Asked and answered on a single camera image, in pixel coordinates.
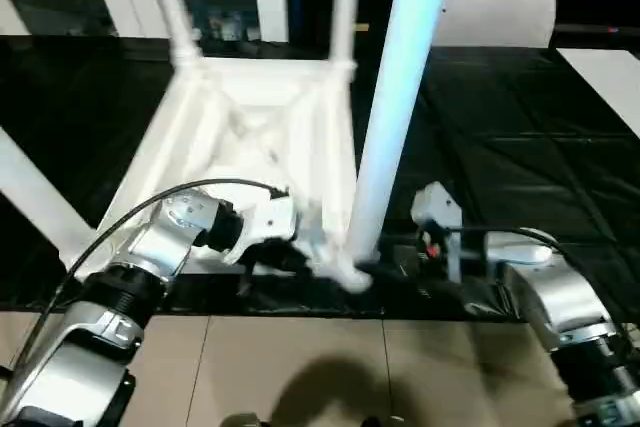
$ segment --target black table surface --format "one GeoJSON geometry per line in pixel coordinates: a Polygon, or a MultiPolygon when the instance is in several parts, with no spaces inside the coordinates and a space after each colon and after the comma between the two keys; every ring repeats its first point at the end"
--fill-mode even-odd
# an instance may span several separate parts
{"type": "MultiPolygon", "coordinates": [[[[242,54],[292,55],[265,49],[242,54]]],[[[97,226],[172,74],[163,41],[0,37],[2,127],[97,226]]],[[[376,74],[375,63],[364,60],[352,87],[358,155],[376,74]]],[[[640,320],[640,141],[557,52],[432,50],[386,233],[415,230],[413,194],[436,180],[461,204],[467,223],[556,236],[614,315],[640,320]]],[[[0,209],[6,232],[0,309],[37,310],[64,268],[53,246],[4,198],[0,209]]],[[[239,298],[237,283],[233,275],[183,275],[163,311],[518,319],[501,286],[474,278],[460,286],[433,280],[419,290],[375,285],[359,296],[328,281],[261,278],[239,298]]]]}

